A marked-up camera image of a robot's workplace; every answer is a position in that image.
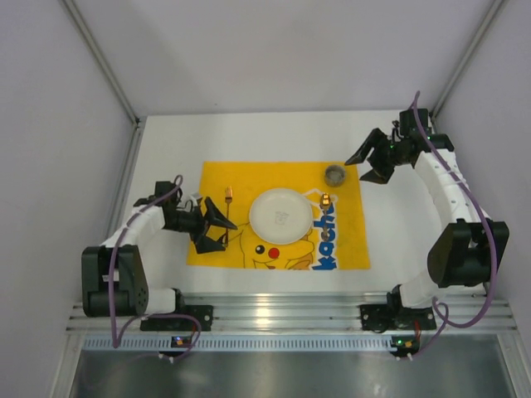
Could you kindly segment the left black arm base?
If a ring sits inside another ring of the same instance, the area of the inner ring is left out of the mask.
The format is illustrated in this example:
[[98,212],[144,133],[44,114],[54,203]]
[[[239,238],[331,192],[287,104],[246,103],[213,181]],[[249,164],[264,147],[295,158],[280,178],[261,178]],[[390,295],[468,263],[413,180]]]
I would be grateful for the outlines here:
[[213,306],[212,305],[184,305],[173,313],[172,317],[152,315],[140,324],[142,332],[191,332],[197,331],[195,318],[203,332],[212,330]]

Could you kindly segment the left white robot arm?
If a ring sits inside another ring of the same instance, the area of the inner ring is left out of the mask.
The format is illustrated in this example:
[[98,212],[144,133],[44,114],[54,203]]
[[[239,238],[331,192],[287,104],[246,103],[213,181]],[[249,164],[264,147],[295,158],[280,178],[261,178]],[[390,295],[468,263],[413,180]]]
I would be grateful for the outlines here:
[[178,289],[156,289],[146,277],[148,262],[141,250],[162,231],[190,237],[198,254],[224,251],[222,239],[207,233],[212,226],[235,230],[210,197],[180,206],[183,177],[155,183],[154,193],[134,203],[129,219],[106,241],[81,254],[82,304],[89,318],[180,313],[185,306]]

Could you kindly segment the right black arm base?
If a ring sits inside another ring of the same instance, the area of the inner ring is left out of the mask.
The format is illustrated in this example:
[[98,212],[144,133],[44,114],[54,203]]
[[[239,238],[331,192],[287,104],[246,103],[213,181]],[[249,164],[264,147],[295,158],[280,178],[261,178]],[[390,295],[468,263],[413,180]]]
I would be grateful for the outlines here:
[[359,306],[362,330],[375,333],[387,331],[421,331],[436,329],[436,320],[431,308],[392,309],[387,304],[370,303]]

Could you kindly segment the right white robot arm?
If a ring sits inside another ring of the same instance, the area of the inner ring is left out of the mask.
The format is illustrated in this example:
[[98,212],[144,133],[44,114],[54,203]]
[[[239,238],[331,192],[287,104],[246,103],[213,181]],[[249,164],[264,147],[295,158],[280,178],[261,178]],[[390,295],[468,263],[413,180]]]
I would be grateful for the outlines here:
[[397,287],[402,306],[429,303],[450,286],[475,287],[499,268],[509,239],[503,221],[493,221],[461,173],[450,138],[433,133],[427,109],[407,109],[393,121],[391,134],[373,129],[346,165],[367,162],[364,182],[390,181],[396,167],[409,165],[424,182],[441,221],[442,231],[427,254],[426,269]]

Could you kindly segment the cream round plate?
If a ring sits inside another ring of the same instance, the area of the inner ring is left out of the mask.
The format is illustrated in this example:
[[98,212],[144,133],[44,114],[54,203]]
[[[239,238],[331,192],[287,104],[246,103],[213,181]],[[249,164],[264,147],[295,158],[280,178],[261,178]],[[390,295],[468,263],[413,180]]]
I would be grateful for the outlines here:
[[249,210],[251,229],[262,240],[289,245],[301,240],[311,229],[313,211],[308,199],[288,188],[262,192]]

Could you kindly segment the gold spoon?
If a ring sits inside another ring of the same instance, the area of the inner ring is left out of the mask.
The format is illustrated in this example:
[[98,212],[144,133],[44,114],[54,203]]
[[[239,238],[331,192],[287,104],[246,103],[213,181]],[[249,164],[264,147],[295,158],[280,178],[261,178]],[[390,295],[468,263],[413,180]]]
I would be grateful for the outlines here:
[[321,232],[321,239],[323,242],[329,241],[329,228],[327,227],[326,217],[328,215],[328,210],[331,207],[331,205],[332,205],[332,201],[331,201],[330,195],[327,192],[323,193],[319,200],[319,207],[323,214],[322,215],[323,226],[322,226],[322,232]]

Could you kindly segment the yellow Pikachu placemat cloth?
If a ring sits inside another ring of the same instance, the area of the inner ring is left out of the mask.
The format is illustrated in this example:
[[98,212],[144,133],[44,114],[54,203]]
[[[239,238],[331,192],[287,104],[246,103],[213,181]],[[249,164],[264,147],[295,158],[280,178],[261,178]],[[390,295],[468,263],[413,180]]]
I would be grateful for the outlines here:
[[[368,243],[358,174],[346,174],[340,187],[328,187],[324,171],[333,163],[250,163],[205,162],[199,191],[210,197],[226,214],[225,190],[231,187],[233,200],[229,219],[237,226],[229,231],[225,251],[199,255],[188,250],[190,266],[227,269],[268,270],[366,270],[370,267]],[[310,231],[289,245],[271,244],[251,229],[249,210],[252,202],[273,188],[288,188],[305,196],[313,211]],[[322,211],[319,200],[327,192],[332,201],[328,210],[329,241],[323,242]]]

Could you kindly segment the small grey metal cup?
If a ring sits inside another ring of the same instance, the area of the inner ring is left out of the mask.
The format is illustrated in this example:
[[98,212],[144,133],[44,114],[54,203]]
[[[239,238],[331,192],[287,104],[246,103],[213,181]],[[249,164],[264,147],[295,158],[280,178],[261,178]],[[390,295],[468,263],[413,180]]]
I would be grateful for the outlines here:
[[346,178],[346,171],[343,166],[331,164],[324,171],[324,182],[328,187],[340,187]]

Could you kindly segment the gold fork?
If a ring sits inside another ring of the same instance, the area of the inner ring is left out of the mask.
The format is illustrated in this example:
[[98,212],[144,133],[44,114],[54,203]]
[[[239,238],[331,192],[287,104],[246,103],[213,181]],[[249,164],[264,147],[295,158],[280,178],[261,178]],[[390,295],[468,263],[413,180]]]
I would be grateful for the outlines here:
[[[232,200],[233,200],[233,190],[231,187],[227,187],[225,190],[226,218],[229,218],[230,205],[232,203]],[[228,228],[226,228],[223,238],[224,238],[223,240],[224,246],[228,247],[228,242],[229,242],[229,229]]]

